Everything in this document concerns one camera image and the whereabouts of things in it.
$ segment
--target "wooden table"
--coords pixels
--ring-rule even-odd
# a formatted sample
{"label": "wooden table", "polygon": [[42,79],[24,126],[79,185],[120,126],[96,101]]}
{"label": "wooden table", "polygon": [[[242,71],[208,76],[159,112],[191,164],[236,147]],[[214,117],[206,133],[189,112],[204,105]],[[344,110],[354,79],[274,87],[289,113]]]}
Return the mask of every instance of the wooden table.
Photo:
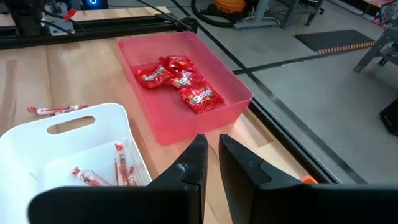
{"label": "wooden table", "polygon": [[[150,16],[153,9],[108,9],[80,11],[76,20]],[[12,25],[8,16],[0,25]],[[0,51],[0,135],[18,124],[41,119],[27,112],[30,106],[123,105],[137,146],[152,178],[156,178],[183,152],[192,139],[170,146],[158,144],[142,114],[118,60],[115,38]],[[59,125],[54,132],[70,129]],[[208,133],[208,180],[205,223],[231,223],[218,163],[218,136],[227,133],[266,161],[301,178],[302,166],[269,130],[246,110],[235,122]]]}

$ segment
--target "black floor mat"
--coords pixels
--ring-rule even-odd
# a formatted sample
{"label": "black floor mat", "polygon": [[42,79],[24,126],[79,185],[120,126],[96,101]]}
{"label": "black floor mat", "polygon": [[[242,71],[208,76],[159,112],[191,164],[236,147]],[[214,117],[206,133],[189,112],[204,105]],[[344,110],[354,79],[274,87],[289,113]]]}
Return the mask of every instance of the black floor mat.
{"label": "black floor mat", "polygon": [[352,51],[374,45],[374,40],[356,30],[297,34],[294,37],[318,54]]}

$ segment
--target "orange vacuum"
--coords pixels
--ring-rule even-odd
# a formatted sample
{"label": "orange vacuum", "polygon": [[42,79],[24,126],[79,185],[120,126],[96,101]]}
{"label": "orange vacuum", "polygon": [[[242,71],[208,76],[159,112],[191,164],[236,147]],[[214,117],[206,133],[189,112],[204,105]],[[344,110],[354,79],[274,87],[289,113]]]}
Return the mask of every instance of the orange vacuum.
{"label": "orange vacuum", "polygon": [[[204,22],[217,27],[233,27],[234,24],[247,16],[248,11],[257,6],[259,0],[215,0],[207,9],[198,10],[197,0],[191,1],[194,15]],[[229,22],[220,22],[206,16],[221,17]]]}
{"label": "orange vacuum", "polygon": [[243,12],[246,2],[244,0],[215,0],[215,6],[221,12],[234,14]]}

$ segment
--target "bin handle cutout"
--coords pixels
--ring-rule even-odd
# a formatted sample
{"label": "bin handle cutout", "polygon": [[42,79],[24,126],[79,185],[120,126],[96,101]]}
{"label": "bin handle cutout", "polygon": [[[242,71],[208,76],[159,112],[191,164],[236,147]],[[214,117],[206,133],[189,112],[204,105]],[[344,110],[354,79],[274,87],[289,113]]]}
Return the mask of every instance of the bin handle cutout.
{"label": "bin handle cutout", "polygon": [[49,134],[62,134],[68,131],[72,131],[78,128],[82,128],[84,126],[91,125],[95,122],[95,118],[93,116],[84,116],[77,119],[65,121],[62,123],[58,123],[55,125],[51,125],[47,128],[47,133]]}

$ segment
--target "candy pile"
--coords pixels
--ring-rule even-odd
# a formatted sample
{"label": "candy pile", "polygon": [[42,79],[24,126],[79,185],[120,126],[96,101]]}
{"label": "candy pile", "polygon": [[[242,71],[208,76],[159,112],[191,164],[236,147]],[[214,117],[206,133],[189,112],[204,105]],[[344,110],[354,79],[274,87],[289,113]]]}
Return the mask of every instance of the candy pile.
{"label": "candy pile", "polygon": [[[126,169],[127,165],[123,151],[124,145],[115,144],[115,148],[115,174],[118,186],[137,186],[137,177],[134,173],[134,166],[130,166],[129,172],[127,172]],[[111,186],[110,183],[108,183],[99,175],[95,174],[92,170],[75,167],[72,174],[89,186]]]}
{"label": "candy pile", "polygon": [[151,69],[135,72],[142,87],[152,89],[168,83],[178,89],[181,98],[197,113],[213,109],[224,99],[200,74],[187,56],[169,55],[159,58],[159,64]]}
{"label": "candy pile", "polygon": [[28,112],[34,113],[39,116],[56,116],[64,113],[68,113],[71,111],[75,110],[80,110],[83,108],[86,108],[87,105],[70,105],[70,106],[59,106],[56,108],[36,108],[36,107],[30,107],[27,109]]}

